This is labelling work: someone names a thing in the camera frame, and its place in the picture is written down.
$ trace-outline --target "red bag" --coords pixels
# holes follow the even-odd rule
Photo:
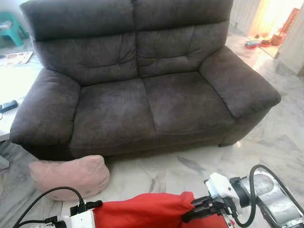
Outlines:
[[[146,193],[126,201],[106,202],[94,209],[96,228],[227,228],[222,216],[190,223],[182,215],[194,209],[192,192]]]

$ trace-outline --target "teal plastic stool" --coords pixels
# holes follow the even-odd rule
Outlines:
[[[24,30],[23,26],[17,21],[17,19],[9,12],[0,12],[0,21],[4,22],[10,20],[13,24],[6,30],[0,30],[0,36],[9,36],[16,44],[16,46],[22,46],[23,41],[18,35],[18,30],[21,29],[24,36],[29,38],[29,35]]]

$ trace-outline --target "black wire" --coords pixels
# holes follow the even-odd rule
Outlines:
[[[71,187],[57,187],[57,188],[53,188],[53,189],[50,189],[44,193],[42,193],[40,196],[38,196],[34,202],[31,203],[31,205],[29,205],[29,207],[24,211],[24,213],[20,216],[20,218],[17,220],[17,222],[15,223],[15,225],[13,226],[13,228],[18,228],[19,226],[19,223],[21,222],[21,220],[24,218],[24,216],[28,213],[28,211],[37,203],[38,200],[40,200],[42,197],[44,197],[45,195],[47,195],[48,193],[52,192],[52,191],[56,191],[56,190],[59,190],[59,189],[67,189],[67,190],[71,190],[73,191],[74,193],[76,193],[76,195],[78,196],[79,198],[79,204],[80,203],[84,203],[84,200],[82,199],[80,193],[76,190],[76,189],[73,189]]]
[[[45,223],[45,221],[44,220],[28,220],[28,221],[21,222],[20,224],[17,225],[17,227],[21,227],[28,223]]]
[[[251,212],[250,212],[249,218],[248,218],[247,222],[241,223],[238,220],[238,215],[236,215],[236,214],[233,215],[235,222],[240,227],[246,228],[246,227],[250,226],[250,224],[253,222],[253,219],[255,218],[255,215],[256,215],[257,205],[256,205],[256,193],[255,193],[255,186],[254,186],[254,173],[257,168],[262,168],[262,169],[266,170],[270,175],[272,175],[273,178],[280,184],[280,187],[284,190],[285,194],[299,208],[299,210],[302,212],[302,214],[304,214],[304,210],[302,209],[300,204],[291,195],[291,193],[288,191],[288,189],[285,187],[285,185],[281,182],[281,180],[266,166],[258,164],[258,165],[255,165],[254,167],[252,167],[250,174],[249,174],[249,185],[250,185],[250,196],[251,196]]]

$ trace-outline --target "pink pillow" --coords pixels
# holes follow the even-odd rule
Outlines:
[[[35,161],[28,165],[36,188],[45,192],[51,188],[68,186],[80,192],[83,198],[101,192],[109,182],[109,170],[100,155],[90,155],[73,161]],[[70,190],[47,194],[53,200],[77,200]]]

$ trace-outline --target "sofa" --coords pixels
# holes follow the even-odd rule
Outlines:
[[[232,0],[30,0],[43,65],[10,140],[68,161],[233,145],[280,94],[225,46]]]

